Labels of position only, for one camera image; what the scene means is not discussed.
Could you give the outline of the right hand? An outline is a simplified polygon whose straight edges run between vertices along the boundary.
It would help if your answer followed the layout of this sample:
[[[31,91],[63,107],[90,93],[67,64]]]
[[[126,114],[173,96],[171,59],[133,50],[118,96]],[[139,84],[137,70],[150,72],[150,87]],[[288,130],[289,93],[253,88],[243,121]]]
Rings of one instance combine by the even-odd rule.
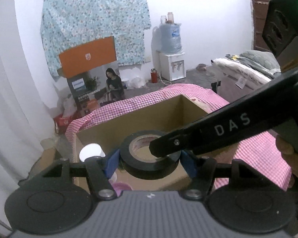
[[[292,173],[298,178],[298,154],[294,152],[293,146],[278,135],[276,147],[281,152],[284,161],[291,167]]]

